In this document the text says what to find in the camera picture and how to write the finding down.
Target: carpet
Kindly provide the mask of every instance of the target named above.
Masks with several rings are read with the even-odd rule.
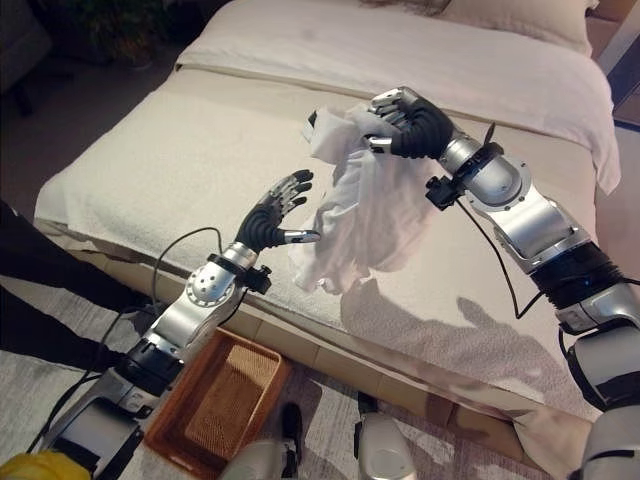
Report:
[[[115,316],[113,312],[65,290],[5,277],[0,277],[0,280],[5,288],[90,338],[99,339]],[[137,338],[131,322],[122,320],[110,335],[108,344],[113,349],[126,350],[135,344]],[[0,365],[0,462],[5,462],[26,450],[58,396],[81,373],[6,352],[0,352]],[[305,438],[300,478],[357,479],[357,462],[353,457],[353,428],[359,419],[356,391],[296,364],[276,408],[265,422],[262,436],[277,435],[279,410],[288,401],[298,403],[303,414]],[[420,480],[550,478],[429,424],[403,409],[381,403],[381,410],[397,420],[407,438]],[[143,445],[135,452],[121,478],[180,480],[192,477]]]

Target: white bedsheet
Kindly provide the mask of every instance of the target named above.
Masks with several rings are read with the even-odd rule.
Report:
[[[576,142],[600,187],[620,179],[611,92],[566,48],[355,2],[236,0],[178,63],[378,94],[408,85],[438,106]]]
[[[157,256],[173,239],[210,224],[230,242],[242,217],[279,177],[316,173],[309,202],[287,217],[297,227],[319,204],[332,168],[309,158],[302,121],[319,105],[358,100],[263,80],[183,70],[41,190],[36,217]],[[457,119],[480,136],[486,123]],[[496,141],[531,167],[538,188],[593,233],[594,171],[583,147],[498,127]],[[431,212],[406,268],[374,277],[342,297],[293,285],[286,248],[260,261],[273,269],[267,300],[300,315],[586,418],[586,406],[556,343],[553,309],[542,300],[514,320],[493,253],[457,209]],[[168,259],[186,269],[213,249],[208,234]],[[520,299],[535,286],[509,258]]]

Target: potted plant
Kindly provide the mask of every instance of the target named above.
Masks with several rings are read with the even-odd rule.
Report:
[[[151,64],[156,39],[165,31],[162,0],[74,0],[91,40],[132,68]]]

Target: black pants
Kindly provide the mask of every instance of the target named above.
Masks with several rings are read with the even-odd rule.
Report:
[[[77,260],[1,203],[0,274],[66,288],[114,311],[141,303],[143,295]],[[94,365],[98,342],[79,337],[4,288],[0,294],[0,349],[83,369],[94,366],[95,371],[104,371],[121,358],[122,354],[105,349]]]

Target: brown basket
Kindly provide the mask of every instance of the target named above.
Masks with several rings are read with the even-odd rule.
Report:
[[[217,330],[184,372],[145,443],[203,479],[215,479],[253,441],[289,375],[277,352]]]

